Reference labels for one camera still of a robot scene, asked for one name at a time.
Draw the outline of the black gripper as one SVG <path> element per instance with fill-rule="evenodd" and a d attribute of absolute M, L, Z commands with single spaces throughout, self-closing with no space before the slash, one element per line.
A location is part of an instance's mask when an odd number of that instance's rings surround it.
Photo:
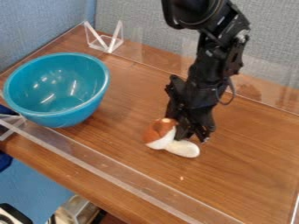
<path fill-rule="evenodd" d="M 169 80 L 164 89 L 169 97 L 164 117 L 177 122 L 174 139 L 189 139 L 194 135 L 205 142 L 216 129 L 212 109 L 220 103 L 228 82 L 200 86 L 173 74 Z"/>

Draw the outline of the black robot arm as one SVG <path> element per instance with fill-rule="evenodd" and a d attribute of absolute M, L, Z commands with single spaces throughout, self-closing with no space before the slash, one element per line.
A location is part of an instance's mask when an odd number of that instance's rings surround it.
<path fill-rule="evenodd" d="M 177 121 L 174 139 L 196 136 L 206 141 L 216 125 L 212 109 L 233 90 L 230 76 L 242 67 L 249 22 L 230 0 L 161 0 L 164 21 L 176 30 L 200 34 L 196 59 L 188 77 L 169 77 L 165 116 Z"/>

